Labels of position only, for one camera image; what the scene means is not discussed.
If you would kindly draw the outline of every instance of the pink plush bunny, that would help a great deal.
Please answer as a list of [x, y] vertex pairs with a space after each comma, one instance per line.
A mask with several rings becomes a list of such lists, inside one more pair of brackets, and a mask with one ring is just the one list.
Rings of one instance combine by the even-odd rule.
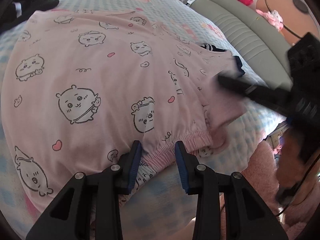
[[264, 13], [261, 10], [256, 10], [256, 12], [261, 16], [263, 16], [278, 31], [283, 29], [283, 23], [282, 23], [283, 19], [276, 10], [273, 10], [271, 13], [270, 12]]

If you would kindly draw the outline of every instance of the red heart print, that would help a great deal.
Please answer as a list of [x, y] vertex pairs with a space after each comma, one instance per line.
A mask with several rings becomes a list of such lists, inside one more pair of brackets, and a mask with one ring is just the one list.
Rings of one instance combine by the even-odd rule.
[[54, 145], [52, 145], [52, 150], [59, 151], [62, 147], [62, 141], [58, 140]]
[[172, 97], [170, 97], [170, 99], [168, 100], [168, 103], [172, 103], [174, 100], [175, 100], [175, 97], [172, 96]]

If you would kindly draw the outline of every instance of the silver screw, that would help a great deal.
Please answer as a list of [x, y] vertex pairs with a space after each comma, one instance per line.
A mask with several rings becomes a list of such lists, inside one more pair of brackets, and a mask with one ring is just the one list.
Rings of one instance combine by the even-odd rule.
[[234, 172], [233, 173], [233, 177], [236, 179], [241, 179], [242, 178], [242, 174], [240, 172]]
[[197, 169], [198, 169], [199, 171], [204, 171], [204, 170], [205, 170], [205, 166], [204, 166], [203, 164], [199, 164], [199, 165], [197, 166]]
[[76, 179], [82, 179], [83, 176], [84, 176], [83, 172], [77, 172], [77, 173], [75, 174], [75, 178], [76, 178]]
[[120, 169], [120, 166], [118, 164], [114, 164], [111, 166], [112, 171], [119, 171], [119, 169]]

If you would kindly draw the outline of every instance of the blue and white checkered bedsheet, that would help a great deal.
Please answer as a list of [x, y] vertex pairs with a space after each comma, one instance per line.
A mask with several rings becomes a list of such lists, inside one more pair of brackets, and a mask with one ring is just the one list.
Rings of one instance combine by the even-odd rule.
[[[135, 9], [151, 21], [162, 21], [181, 37], [208, 42], [218, 48], [238, 52], [208, 19], [178, 0], [60, 0], [59, 9], [124, 10]], [[24, 23], [0, 36], [0, 87], [10, 53]], [[243, 69], [254, 81], [261, 79], [242, 59]], [[230, 174], [242, 171], [258, 143], [272, 132], [282, 117], [252, 102], [247, 113], [229, 125], [230, 146], [222, 153], [200, 159], [215, 171]], [[0, 119], [0, 209], [12, 228], [24, 239], [39, 217], [26, 197], [4, 138]], [[121, 209], [124, 239], [164, 239], [195, 217], [196, 196], [181, 188], [176, 166], [152, 178]]]

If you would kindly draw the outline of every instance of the gray leather headboard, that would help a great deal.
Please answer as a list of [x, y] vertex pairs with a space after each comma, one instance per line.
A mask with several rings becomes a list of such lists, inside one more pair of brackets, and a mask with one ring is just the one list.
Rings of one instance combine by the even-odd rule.
[[271, 87], [290, 87], [284, 37], [255, 11], [237, 0], [196, 0], [191, 8], [225, 34], [249, 66]]

